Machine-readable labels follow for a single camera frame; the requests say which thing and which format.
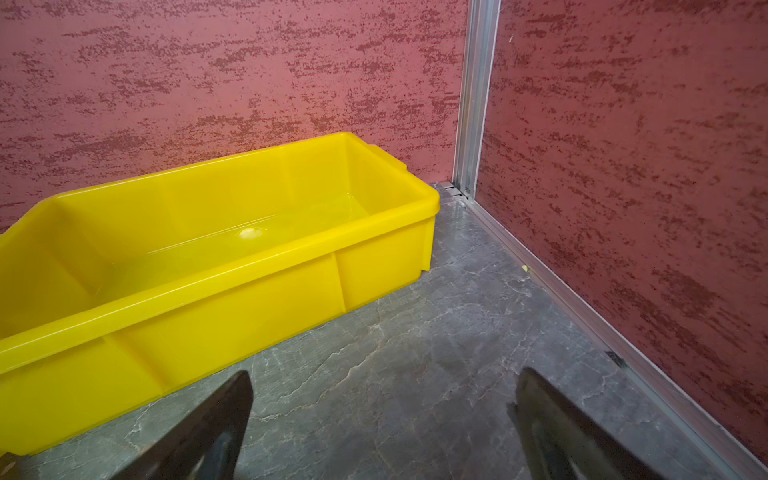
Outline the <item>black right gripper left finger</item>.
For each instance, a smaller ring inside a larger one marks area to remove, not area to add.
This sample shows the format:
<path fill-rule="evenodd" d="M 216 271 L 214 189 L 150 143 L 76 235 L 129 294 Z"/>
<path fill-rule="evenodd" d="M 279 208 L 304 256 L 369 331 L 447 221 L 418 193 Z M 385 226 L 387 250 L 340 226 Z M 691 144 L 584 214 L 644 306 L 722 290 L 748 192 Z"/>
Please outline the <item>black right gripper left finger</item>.
<path fill-rule="evenodd" d="M 232 479 L 242 448 L 253 388 L 240 370 L 116 479 Z"/>

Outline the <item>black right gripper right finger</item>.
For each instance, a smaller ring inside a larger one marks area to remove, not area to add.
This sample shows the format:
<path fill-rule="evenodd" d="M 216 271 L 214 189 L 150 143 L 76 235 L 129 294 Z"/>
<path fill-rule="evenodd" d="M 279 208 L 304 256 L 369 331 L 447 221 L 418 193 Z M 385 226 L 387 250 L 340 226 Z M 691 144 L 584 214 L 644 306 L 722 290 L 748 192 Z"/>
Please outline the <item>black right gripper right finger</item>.
<path fill-rule="evenodd" d="M 535 369 L 521 371 L 507 414 L 533 479 L 660 479 Z"/>

